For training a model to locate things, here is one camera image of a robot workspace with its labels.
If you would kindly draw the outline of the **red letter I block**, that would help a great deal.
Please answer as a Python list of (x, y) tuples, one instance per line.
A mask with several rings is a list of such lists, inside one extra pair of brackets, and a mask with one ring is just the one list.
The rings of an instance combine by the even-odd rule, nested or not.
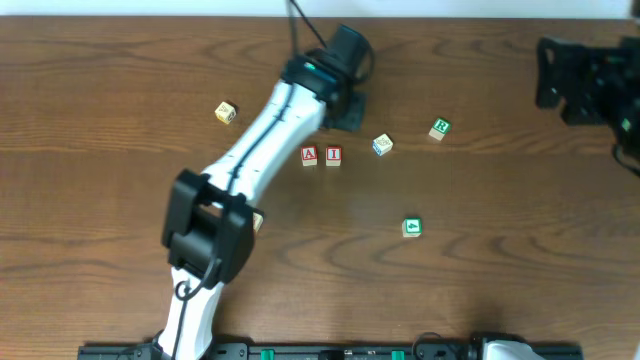
[(339, 167), (342, 162), (342, 148), (340, 146), (327, 146), (325, 156), (327, 167)]

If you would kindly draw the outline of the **red letter A block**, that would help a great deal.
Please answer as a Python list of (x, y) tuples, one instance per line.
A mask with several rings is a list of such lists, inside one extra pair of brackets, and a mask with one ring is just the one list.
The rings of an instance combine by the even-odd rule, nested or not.
[(318, 164), (318, 150), (316, 146), (303, 146), (301, 148), (302, 165), (305, 167)]

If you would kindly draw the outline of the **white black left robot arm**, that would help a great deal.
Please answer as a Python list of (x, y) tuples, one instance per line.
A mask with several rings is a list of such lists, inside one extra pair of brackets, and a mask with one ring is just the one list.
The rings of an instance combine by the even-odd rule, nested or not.
[(364, 104), (354, 88), (372, 72), (369, 50), (314, 49), (294, 56), (253, 124), (219, 160), (176, 178), (162, 233), (173, 279), (159, 359), (199, 359), (212, 341), (222, 289), (254, 247), (254, 215), (284, 161), (319, 128), (350, 130)]

